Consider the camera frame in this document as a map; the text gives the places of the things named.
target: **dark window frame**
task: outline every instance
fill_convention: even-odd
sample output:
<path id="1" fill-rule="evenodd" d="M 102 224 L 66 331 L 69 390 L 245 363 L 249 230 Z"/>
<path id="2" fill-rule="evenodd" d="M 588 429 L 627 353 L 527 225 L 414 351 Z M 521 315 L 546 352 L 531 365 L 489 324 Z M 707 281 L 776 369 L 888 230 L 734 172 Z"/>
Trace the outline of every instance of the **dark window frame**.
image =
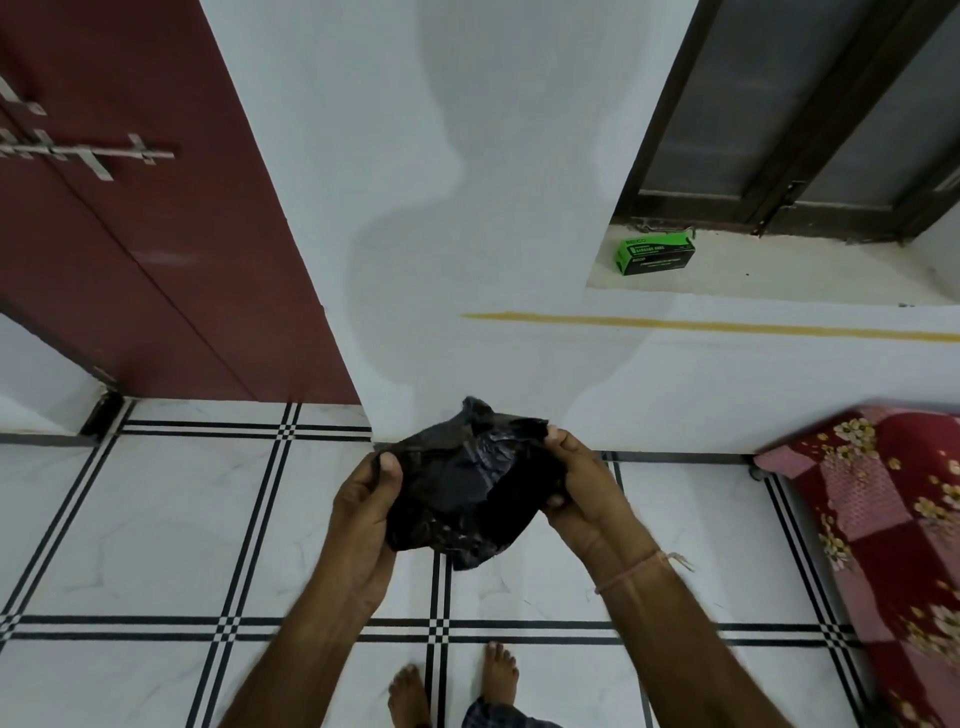
<path id="1" fill-rule="evenodd" d="M 700 0 L 612 222 L 764 234 L 906 240 L 960 202 L 960 134 L 892 206 L 797 202 L 960 0 L 876 0 L 828 73 L 739 198 L 642 190 L 723 0 Z"/>

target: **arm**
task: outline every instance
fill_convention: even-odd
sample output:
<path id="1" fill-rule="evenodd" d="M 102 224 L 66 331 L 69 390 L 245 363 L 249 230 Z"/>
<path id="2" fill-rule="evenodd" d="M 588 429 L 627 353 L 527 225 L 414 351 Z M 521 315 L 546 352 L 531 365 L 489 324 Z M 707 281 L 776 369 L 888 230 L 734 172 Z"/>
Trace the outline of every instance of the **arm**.
<path id="1" fill-rule="evenodd" d="M 712 622 L 634 516 L 607 466 L 572 435 L 547 446 L 567 468 L 571 502 L 547 509 L 550 524 L 595 584 L 649 559 L 602 593 L 663 728 L 789 724 L 733 657 Z"/>
<path id="2" fill-rule="evenodd" d="M 237 692 L 221 728 L 318 728 L 360 630 L 383 601 L 396 555 L 384 544 L 402 473 L 372 455 L 333 501 L 324 549 L 303 593 Z"/>

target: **green cardboard box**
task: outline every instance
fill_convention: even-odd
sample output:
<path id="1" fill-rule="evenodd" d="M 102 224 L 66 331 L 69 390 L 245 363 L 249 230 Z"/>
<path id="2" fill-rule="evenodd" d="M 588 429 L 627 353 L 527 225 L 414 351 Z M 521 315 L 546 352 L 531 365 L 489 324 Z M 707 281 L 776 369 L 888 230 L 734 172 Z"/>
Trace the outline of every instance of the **green cardboard box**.
<path id="1" fill-rule="evenodd" d="M 693 231 L 651 232 L 624 240 L 613 257 L 624 276 L 683 268 L 693 257 Z"/>

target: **fingernail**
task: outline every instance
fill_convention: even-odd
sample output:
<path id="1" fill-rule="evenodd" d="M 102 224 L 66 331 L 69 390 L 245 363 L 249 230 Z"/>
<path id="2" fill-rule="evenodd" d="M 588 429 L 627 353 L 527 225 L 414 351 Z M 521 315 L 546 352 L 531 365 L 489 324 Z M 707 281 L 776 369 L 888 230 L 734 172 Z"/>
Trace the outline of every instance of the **fingernail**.
<path id="1" fill-rule="evenodd" d="M 395 473 L 399 467 L 400 463 L 392 452 L 384 452 L 380 455 L 380 470 L 384 473 Z"/>

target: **garbage bag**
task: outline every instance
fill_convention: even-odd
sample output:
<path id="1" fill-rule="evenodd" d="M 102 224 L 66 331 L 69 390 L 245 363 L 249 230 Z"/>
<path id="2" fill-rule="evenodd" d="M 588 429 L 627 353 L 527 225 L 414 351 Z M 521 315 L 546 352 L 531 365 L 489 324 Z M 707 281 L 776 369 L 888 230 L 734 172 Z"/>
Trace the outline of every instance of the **garbage bag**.
<path id="1" fill-rule="evenodd" d="M 387 515 L 388 546 L 431 546 L 455 570 L 507 548 L 551 495 L 565 494 L 564 465 L 543 444 L 546 425 L 467 397 L 456 417 L 380 448 L 403 469 Z"/>

